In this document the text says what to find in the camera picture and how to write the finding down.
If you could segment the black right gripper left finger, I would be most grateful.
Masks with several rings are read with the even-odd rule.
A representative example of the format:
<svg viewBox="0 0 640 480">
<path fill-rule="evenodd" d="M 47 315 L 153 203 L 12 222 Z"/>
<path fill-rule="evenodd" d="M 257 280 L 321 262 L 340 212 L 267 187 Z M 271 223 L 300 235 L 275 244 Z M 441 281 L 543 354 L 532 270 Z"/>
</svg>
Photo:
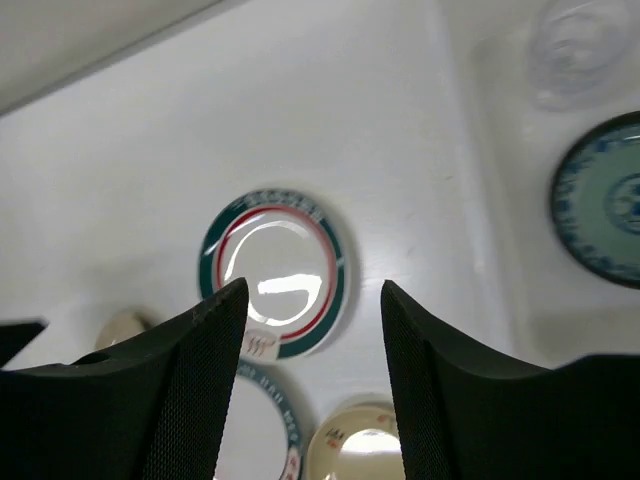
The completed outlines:
<svg viewBox="0 0 640 480">
<path fill-rule="evenodd" d="M 5 479 L 210 479 L 239 362 L 244 279 L 70 364 L 1 372 Z"/>
</svg>

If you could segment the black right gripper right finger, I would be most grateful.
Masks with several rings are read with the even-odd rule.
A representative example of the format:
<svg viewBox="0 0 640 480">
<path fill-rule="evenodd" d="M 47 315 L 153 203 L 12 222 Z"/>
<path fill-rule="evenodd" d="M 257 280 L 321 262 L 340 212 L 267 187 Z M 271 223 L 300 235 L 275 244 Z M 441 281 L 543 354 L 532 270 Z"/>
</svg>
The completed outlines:
<svg viewBox="0 0 640 480">
<path fill-rule="evenodd" d="M 409 479 L 635 479 L 639 359 L 546 369 L 490 348 L 386 281 L 381 317 Z"/>
</svg>

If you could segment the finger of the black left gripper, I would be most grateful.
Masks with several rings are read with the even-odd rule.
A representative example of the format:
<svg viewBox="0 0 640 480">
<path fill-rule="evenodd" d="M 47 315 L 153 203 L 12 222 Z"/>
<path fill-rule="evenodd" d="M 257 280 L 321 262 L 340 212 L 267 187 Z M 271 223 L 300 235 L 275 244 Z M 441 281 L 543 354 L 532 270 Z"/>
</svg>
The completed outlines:
<svg viewBox="0 0 640 480">
<path fill-rule="evenodd" d="M 16 320 L 0 326 L 0 367 L 5 367 L 47 327 L 45 320 Z"/>
</svg>

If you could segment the beige plate with black patch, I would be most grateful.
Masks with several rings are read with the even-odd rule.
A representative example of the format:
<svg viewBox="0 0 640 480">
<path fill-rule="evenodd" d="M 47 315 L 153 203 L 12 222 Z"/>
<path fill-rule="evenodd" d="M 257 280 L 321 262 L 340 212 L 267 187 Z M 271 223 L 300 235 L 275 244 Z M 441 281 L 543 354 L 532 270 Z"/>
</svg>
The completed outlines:
<svg viewBox="0 0 640 480">
<path fill-rule="evenodd" d="M 157 315 L 142 307 L 121 310 L 100 329 L 94 350 L 102 350 L 150 330 L 157 323 Z"/>
</svg>

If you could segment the beige plate with calligraphy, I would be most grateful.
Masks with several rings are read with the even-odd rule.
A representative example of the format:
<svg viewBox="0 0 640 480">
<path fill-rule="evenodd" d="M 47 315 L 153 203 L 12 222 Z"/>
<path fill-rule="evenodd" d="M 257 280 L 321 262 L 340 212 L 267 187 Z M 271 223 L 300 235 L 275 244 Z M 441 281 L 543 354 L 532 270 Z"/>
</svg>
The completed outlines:
<svg viewBox="0 0 640 480">
<path fill-rule="evenodd" d="M 305 477 L 403 480 L 405 472 L 394 409 L 384 404 L 360 404 L 327 418 L 309 443 Z"/>
</svg>

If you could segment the white plate teal lettered rim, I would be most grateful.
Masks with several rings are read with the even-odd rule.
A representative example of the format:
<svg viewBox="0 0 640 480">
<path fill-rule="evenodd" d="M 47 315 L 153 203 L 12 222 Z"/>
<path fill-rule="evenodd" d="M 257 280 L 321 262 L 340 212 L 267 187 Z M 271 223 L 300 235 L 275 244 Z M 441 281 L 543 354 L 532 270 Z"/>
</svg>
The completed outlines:
<svg viewBox="0 0 640 480">
<path fill-rule="evenodd" d="M 304 436 L 286 392 L 263 368 L 238 362 L 214 477 L 299 480 Z"/>
</svg>

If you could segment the white plate green red rim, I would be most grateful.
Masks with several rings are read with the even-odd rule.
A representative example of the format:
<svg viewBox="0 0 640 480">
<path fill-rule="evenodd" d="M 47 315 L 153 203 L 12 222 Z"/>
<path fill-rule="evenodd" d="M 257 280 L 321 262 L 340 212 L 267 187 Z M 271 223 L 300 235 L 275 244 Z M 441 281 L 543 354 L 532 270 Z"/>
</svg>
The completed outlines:
<svg viewBox="0 0 640 480">
<path fill-rule="evenodd" d="M 274 364 L 328 340 L 346 307 L 351 272 L 340 232 L 317 201 L 263 188 L 222 209 L 202 241 L 201 296 L 238 278 L 249 291 L 241 356 Z"/>
</svg>

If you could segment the blue floral small plate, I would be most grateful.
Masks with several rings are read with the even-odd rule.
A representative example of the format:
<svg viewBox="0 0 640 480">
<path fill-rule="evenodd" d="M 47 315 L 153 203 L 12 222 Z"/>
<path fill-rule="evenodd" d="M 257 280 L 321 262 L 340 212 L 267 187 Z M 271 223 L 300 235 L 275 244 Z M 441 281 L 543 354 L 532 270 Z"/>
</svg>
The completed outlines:
<svg viewBox="0 0 640 480">
<path fill-rule="evenodd" d="M 639 113 L 584 133 L 549 186 L 549 217 L 563 249 L 613 284 L 639 287 Z"/>
</svg>

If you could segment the clear plastic cup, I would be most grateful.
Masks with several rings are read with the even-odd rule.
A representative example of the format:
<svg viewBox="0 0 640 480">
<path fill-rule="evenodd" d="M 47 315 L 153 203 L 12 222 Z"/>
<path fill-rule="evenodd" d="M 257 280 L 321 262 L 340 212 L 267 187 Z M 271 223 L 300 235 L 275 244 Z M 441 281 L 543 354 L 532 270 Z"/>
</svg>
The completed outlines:
<svg viewBox="0 0 640 480">
<path fill-rule="evenodd" d="M 526 77 L 551 111 L 599 96 L 639 40 L 637 1 L 548 1 L 532 23 Z"/>
</svg>

